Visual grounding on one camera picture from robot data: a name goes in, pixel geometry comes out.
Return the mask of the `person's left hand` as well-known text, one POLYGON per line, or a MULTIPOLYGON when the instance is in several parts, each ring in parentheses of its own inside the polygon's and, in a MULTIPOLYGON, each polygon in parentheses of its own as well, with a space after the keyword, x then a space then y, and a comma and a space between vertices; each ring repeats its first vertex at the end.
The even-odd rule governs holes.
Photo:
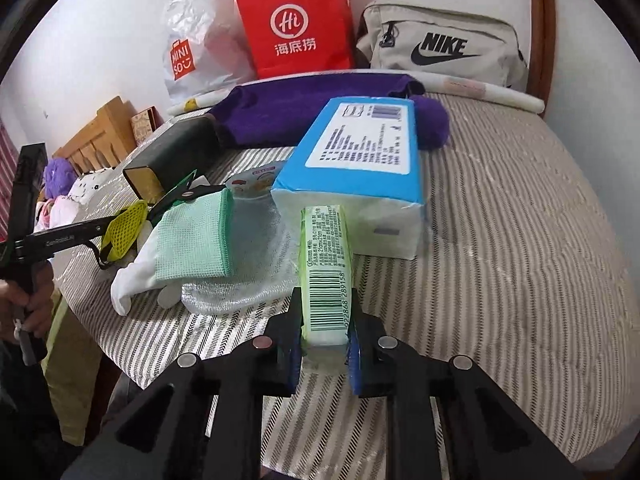
POLYGON ((26 333, 34 334, 36 338, 47 335, 52 323, 52 295, 54 292, 53 269, 49 261, 37 263, 34 266, 34 292, 28 294, 14 281, 1 281, 0 286, 0 314, 1 339, 16 344, 14 337, 13 310, 25 309, 28 317, 23 323, 26 333))

